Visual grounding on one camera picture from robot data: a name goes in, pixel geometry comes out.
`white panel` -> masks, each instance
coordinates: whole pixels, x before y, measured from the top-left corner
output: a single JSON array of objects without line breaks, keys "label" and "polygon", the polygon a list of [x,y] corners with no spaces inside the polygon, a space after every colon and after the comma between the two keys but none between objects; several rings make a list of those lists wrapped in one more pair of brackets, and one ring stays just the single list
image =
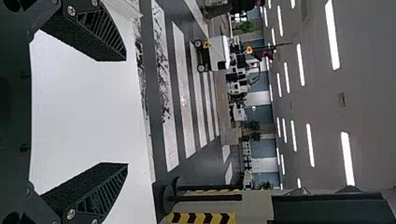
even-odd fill
[{"label": "white panel", "polygon": [[273,173],[278,172],[277,158],[251,159],[253,173]]},{"label": "white panel", "polygon": [[210,90],[209,90],[209,77],[208,73],[203,73],[204,76],[204,87],[205,87],[205,101],[206,101],[206,114],[207,114],[207,126],[209,128],[209,139],[212,141],[215,139],[215,134],[213,130],[213,117],[212,109],[210,104]]},{"label": "white panel", "polygon": [[352,154],[350,152],[349,133],[341,133],[341,143],[343,146],[344,165],[346,169],[346,184],[355,186],[355,176],[353,174]]},{"label": "white panel", "polygon": [[215,78],[213,77],[213,73],[209,72],[210,74],[210,86],[212,88],[212,101],[213,101],[213,113],[215,117],[215,128],[216,128],[216,136],[220,135],[219,131],[219,114],[218,114],[218,98],[216,97],[216,88],[215,88]]},{"label": "white panel", "polygon": [[221,150],[223,155],[223,162],[225,163],[230,156],[230,146],[223,146]]},{"label": "white panel", "polygon": [[205,21],[204,15],[202,15],[201,9],[199,8],[197,2],[195,0],[184,0],[186,2],[187,7],[189,7],[192,15],[194,16],[195,20],[198,22],[199,26],[201,27],[202,31],[209,37],[209,30],[207,28],[207,23]]},{"label": "white panel", "polygon": [[166,41],[165,15],[163,9],[152,0],[152,19],[154,20],[154,41],[156,56],[159,59],[158,80],[160,97],[167,111],[163,114],[163,138],[165,140],[165,154],[167,170],[171,171],[178,166],[177,137],[174,105],[172,98],[171,77],[169,71],[168,43]]},{"label": "white panel", "polygon": [[340,56],[338,53],[337,32],[335,29],[334,11],[332,8],[332,0],[326,3],[326,22],[329,35],[330,54],[332,55],[332,70],[340,68]]},{"label": "white panel", "polygon": [[195,69],[198,66],[197,50],[192,43],[190,43],[190,51],[191,51],[192,76],[194,78],[195,103],[196,103],[197,118],[198,118],[199,140],[201,143],[201,147],[204,147],[207,144],[207,140],[206,140],[206,132],[205,132],[204,103],[202,100],[202,86],[200,79],[201,75]]},{"label": "white panel", "polygon": [[271,95],[269,91],[255,91],[247,94],[246,106],[251,105],[270,105]]},{"label": "white panel", "polygon": [[226,185],[231,184],[232,180],[233,180],[233,163],[230,162],[230,165],[227,168],[227,172],[225,173],[225,184]]},{"label": "white panel", "polygon": [[262,134],[262,139],[272,139],[272,138],[275,138],[275,134],[274,133]]},{"label": "white panel", "polygon": [[129,163],[104,223],[156,223],[133,24],[109,12],[127,48],[126,62],[99,63],[41,31],[35,34],[30,180],[42,194],[101,161]]},{"label": "white panel", "polygon": [[183,121],[184,146],[186,157],[195,153],[194,129],[192,127],[191,99],[189,88],[189,72],[187,71],[184,34],[172,22],[175,40],[178,91],[180,95],[181,119]]}]

